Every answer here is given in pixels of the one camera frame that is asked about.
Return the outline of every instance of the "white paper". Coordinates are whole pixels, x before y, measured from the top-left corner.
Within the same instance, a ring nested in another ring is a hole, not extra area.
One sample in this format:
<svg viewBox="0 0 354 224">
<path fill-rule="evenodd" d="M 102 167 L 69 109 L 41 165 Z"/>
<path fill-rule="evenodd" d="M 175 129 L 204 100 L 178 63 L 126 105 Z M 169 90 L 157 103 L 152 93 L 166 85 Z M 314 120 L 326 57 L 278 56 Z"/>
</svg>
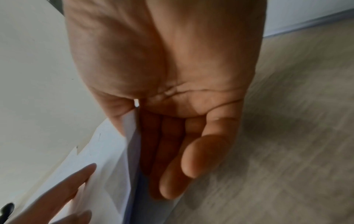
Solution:
<svg viewBox="0 0 354 224">
<path fill-rule="evenodd" d="M 24 209 L 72 173 L 96 163 L 97 169 L 90 180 L 52 221 L 89 209 L 91 224 L 162 224 L 177 200 L 155 201 L 149 196 L 148 181 L 139 170 L 140 133 L 135 121 L 136 110 L 124 116 L 124 138 L 105 120 L 78 155 L 76 148 L 71 151 Z"/>
</svg>

